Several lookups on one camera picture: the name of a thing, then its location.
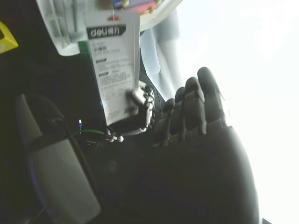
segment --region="gray panel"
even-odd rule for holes
[[[39,198],[54,218],[85,224],[100,213],[100,205],[69,140],[34,152],[29,165]]]
[[[15,102],[17,123],[24,145],[28,145],[43,134],[26,102],[25,95],[20,95]]]

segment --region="white wall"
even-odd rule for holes
[[[296,223],[299,3],[184,0],[177,11],[184,81],[202,66],[211,69],[247,147],[262,216]]]

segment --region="deli logo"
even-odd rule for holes
[[[126,31],[126,25],[87,28],[88,39],[121,36]]]

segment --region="barcode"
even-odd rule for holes
[[[124,109],[124,113],[132,113],[135,110],[135,107],[130,107],[130,108],[126,108]]]

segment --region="white packaging card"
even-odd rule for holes
[[[138,113],[131,93],[139,81],[138,13],[95,11],[85,14],[86,31],[107,125]]]

